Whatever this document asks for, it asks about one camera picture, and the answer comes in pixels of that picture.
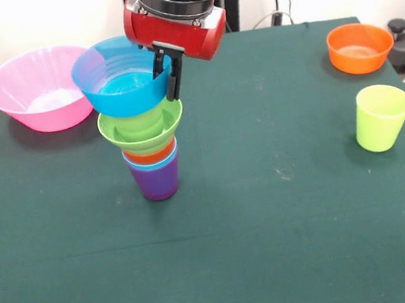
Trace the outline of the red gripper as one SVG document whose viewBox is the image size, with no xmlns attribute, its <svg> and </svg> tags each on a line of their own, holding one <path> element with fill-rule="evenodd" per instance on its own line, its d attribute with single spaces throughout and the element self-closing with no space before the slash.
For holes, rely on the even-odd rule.
<svg viewBox="0 0 405 303">
<path fill-rule="evenodd" d="M 165 54 L 172 56 L 167 100 L 180 99 L 182 56 L 210 60 L 217 52 L 226 28 L 226 10 L 213 0 L 126 0 L 124 32 L 127 38 L 154 50 L 153 78 L 164 70 Z"/>
</svg>

